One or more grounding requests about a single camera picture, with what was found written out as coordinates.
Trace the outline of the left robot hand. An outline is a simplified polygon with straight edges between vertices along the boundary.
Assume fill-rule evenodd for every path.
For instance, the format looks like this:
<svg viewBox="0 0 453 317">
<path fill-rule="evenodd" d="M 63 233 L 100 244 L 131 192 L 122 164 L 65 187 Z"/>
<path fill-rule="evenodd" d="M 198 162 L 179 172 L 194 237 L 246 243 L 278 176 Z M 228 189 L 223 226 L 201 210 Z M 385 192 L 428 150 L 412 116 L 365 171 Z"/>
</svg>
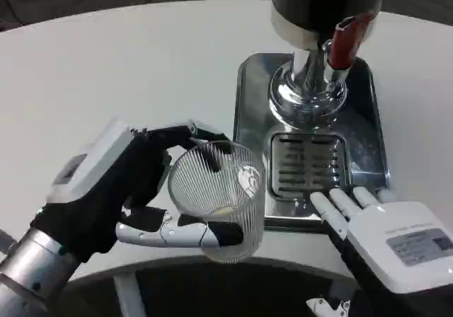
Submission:
<svg viewBox="0 0 453 317">
<path fill-rule="evenodd" d="M 213 142 L 232 152 L 228 138 L 193 121 L 137 129 L 120 120 L 71 157 L 52 183 L 31 227 L 81 262 L 122 242 L 152 248 L 226 248 L 243 243 L 236 222 L 200 214 L 171 215 L 150 206 L 168 176 L 169 149 Z"/>
</svg>

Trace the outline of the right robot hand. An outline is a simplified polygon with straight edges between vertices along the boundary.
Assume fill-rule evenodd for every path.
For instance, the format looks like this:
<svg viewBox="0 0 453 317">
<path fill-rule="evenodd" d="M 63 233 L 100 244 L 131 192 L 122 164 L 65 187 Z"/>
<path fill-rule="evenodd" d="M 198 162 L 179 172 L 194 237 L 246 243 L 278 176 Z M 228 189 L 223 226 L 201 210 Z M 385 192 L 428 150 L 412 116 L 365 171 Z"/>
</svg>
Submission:
<svg viewBox="0 0 453 317">
<path fill-rule="evenodd" d="M 372 316 L 452 315 L 452 232 L 426 204 L 365 187 L 309 198 Z"/>
</svg>

